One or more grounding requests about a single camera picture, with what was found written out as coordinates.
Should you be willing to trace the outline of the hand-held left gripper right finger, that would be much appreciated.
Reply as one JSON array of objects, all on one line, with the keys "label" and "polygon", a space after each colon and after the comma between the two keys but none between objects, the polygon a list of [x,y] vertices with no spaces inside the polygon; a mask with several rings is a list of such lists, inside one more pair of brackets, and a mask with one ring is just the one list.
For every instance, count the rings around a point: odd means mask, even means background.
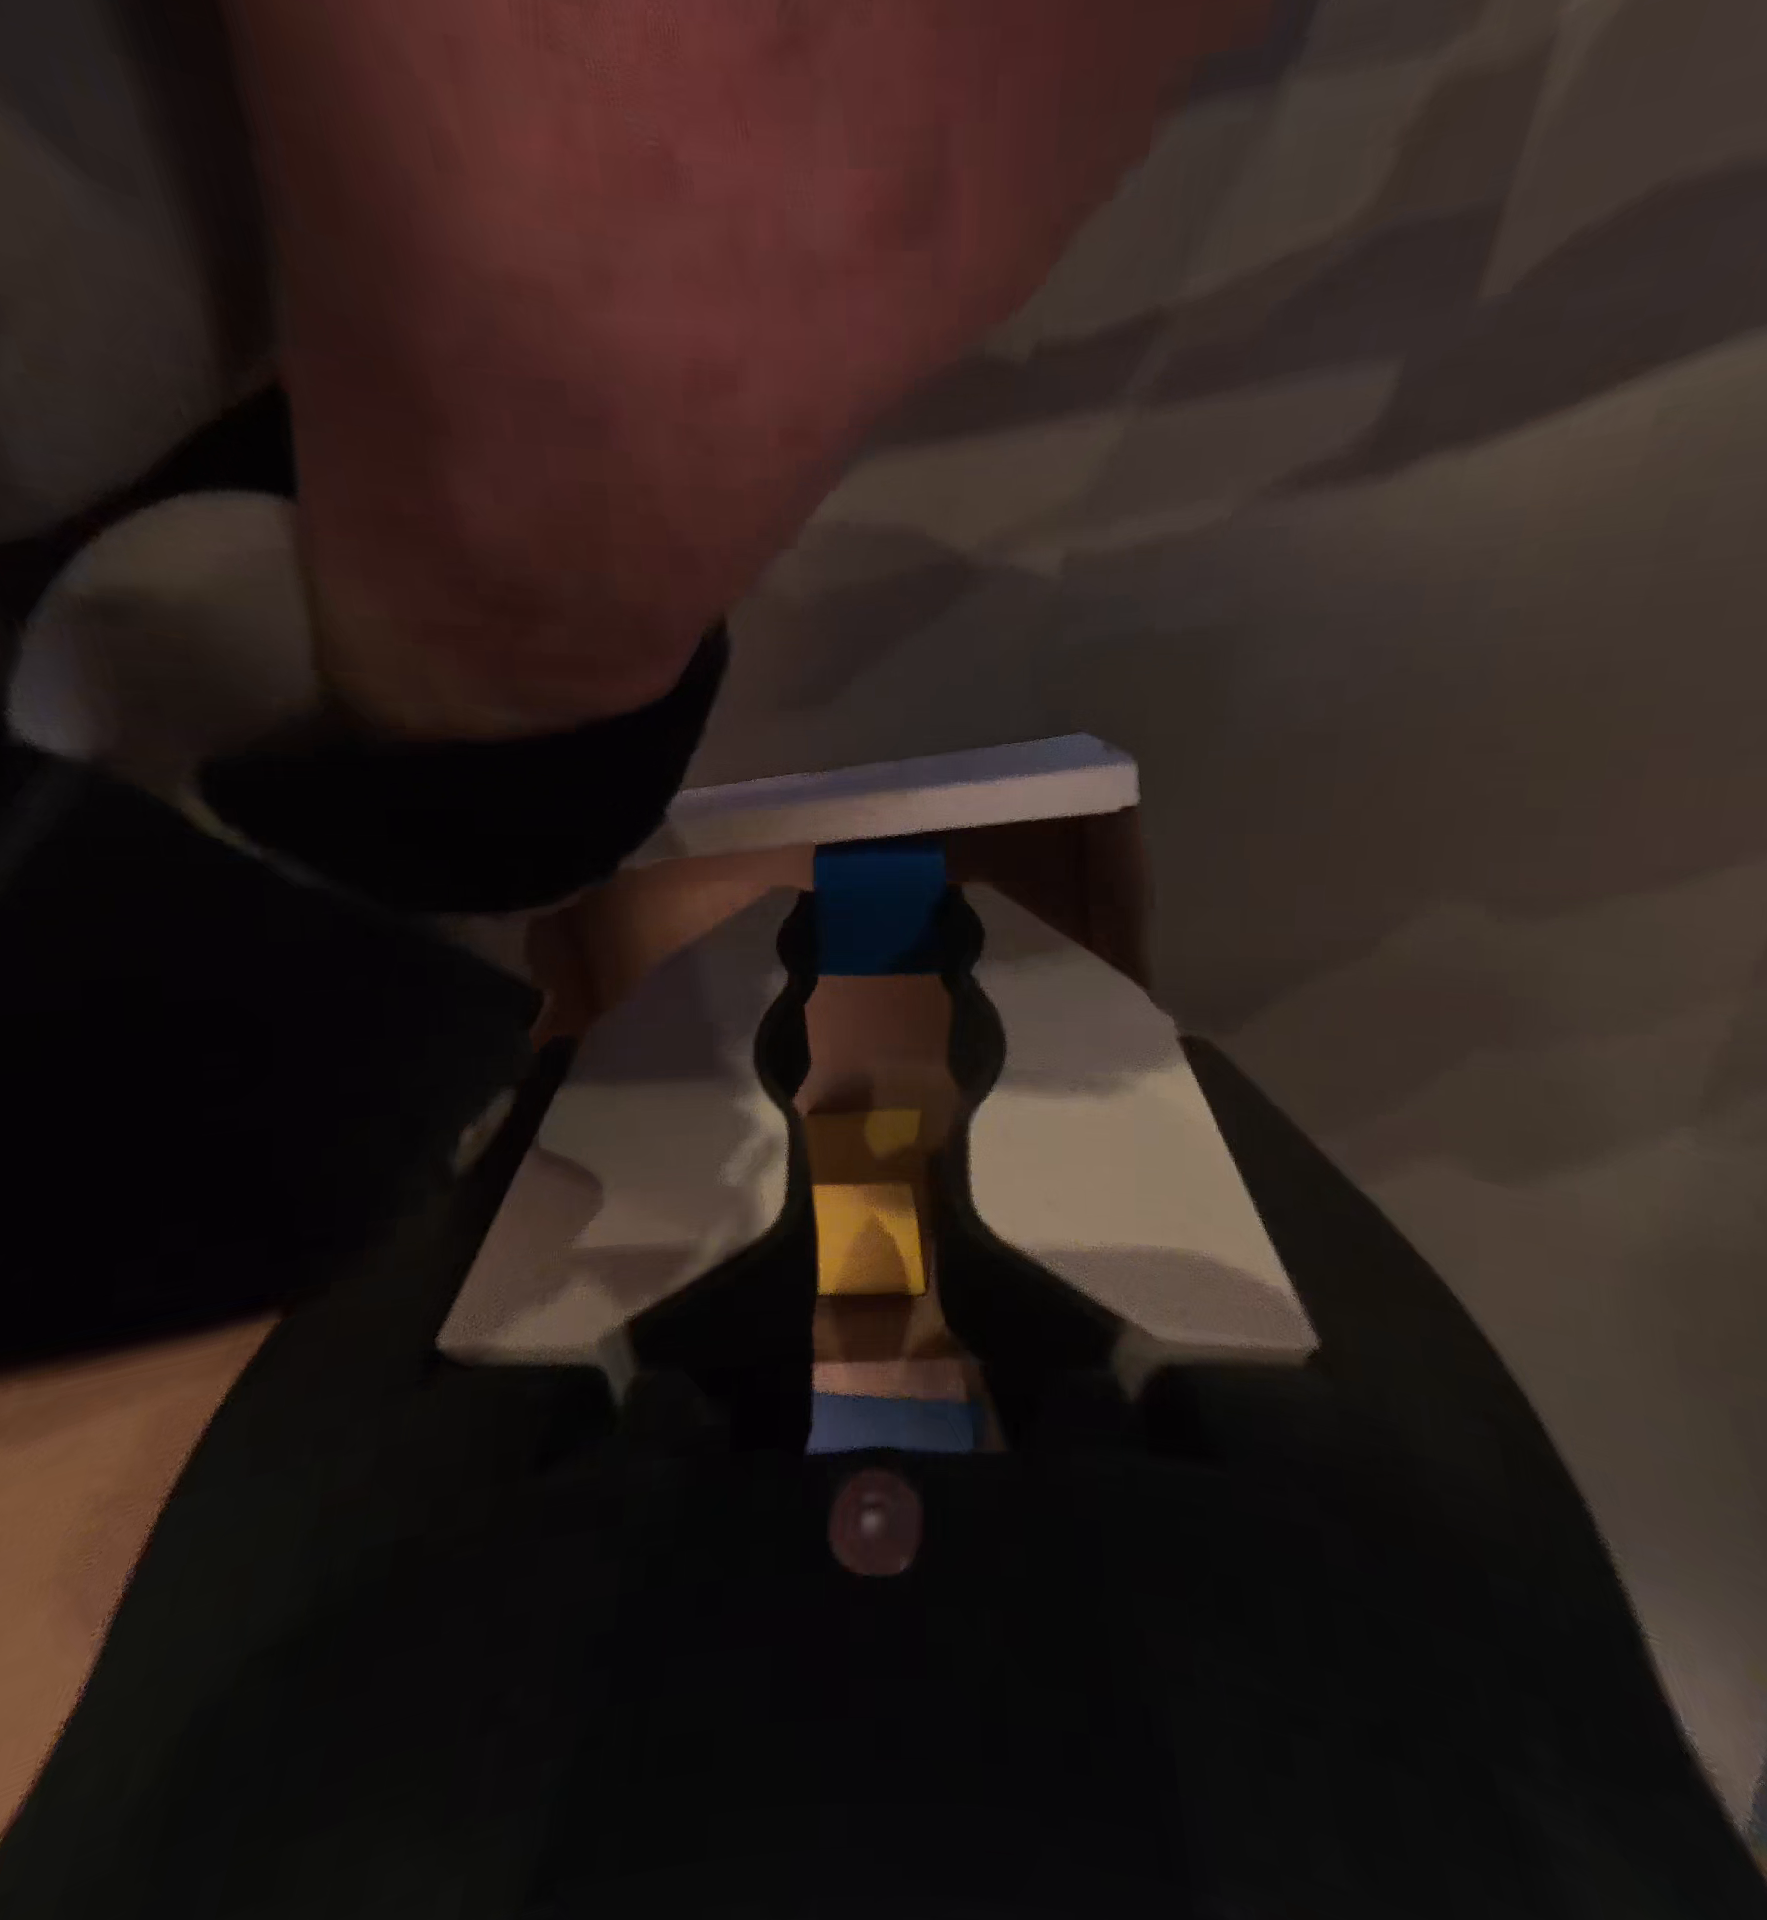
[{"label": "hand-held left gripper right finger", "polygon": [[938,935],[938,1306],[1005,1440],[1128,1442],[1191,1374],[1301,1369],[1319,1334],[1173,1018],[990,885]]}]

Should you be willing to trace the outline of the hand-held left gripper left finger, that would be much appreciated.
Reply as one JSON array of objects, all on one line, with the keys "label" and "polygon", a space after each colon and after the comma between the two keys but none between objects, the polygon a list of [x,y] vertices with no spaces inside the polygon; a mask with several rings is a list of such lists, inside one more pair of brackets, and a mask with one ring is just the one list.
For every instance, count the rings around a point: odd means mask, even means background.
[{"label": "hand-held left gripper left finger", "polygon": [[574,1046],[437,1331],[475,1369],[678,1378],[736,1445],[812,1419],[816,1223],[794,1095],[816,914],[773,888],[642,976]]}]

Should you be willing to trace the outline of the yellow wooden cube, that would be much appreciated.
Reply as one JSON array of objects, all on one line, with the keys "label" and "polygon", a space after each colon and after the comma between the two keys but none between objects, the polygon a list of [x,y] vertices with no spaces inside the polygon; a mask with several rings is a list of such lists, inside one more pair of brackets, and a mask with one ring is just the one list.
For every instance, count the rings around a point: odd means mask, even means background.
[{"label": "yellow wooden cube", "polygon": [[924,1115],[912,1106],[804,1118],[821,1297],[924,1297]]}]

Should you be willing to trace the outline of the light blue wooden cube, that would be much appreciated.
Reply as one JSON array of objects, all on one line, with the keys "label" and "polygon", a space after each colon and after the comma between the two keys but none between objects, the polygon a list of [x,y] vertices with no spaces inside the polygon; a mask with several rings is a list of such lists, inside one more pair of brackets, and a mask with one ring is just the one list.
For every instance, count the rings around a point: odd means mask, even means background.
[{"label": "light blue wooden cube", "polygon": [[954,1356],[817,1360],[805,1449],[836,1452],[1002,1452],[974,1364]]}]

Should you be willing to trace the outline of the small blue wooden cube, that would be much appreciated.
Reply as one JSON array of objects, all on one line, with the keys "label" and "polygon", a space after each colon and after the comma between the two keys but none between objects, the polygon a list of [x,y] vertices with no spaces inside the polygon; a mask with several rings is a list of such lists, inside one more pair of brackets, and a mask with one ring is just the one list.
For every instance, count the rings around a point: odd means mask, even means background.
[{"label": "small blue wooden cube", "polygon": [[823,978],[935,978],[949,893],[930,837],[819,844],[812,860],[816,967]]}]

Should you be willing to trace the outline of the white cardboard box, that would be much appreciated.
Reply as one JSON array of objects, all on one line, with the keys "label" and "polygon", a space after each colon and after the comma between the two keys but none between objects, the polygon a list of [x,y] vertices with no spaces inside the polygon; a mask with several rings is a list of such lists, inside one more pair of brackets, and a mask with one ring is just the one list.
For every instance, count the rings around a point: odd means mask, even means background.
[{"label": "white cardboard box", "polygon": [[[719,921],[756,877],[801,881],[804,847],[912,833],[1029,857],[1067,820],[1135,804],[1125,756],[1085,737],[694,787],[586,905],[537,915],[557,1007],[588,1007]],[[278,1317],[225,1313],[174,1336],[0,1368],[0,1835],[98,1658],[138,1553]]]}]

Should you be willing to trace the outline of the person's right hand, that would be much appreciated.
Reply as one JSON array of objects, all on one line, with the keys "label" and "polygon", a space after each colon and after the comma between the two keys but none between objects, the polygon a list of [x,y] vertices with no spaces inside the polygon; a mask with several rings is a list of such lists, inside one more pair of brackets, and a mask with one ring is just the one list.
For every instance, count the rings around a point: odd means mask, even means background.
[{"label": "person's right hand", "polygon": [[1267,7],[222,11],[320,677],[461,740],[664,696]]}]

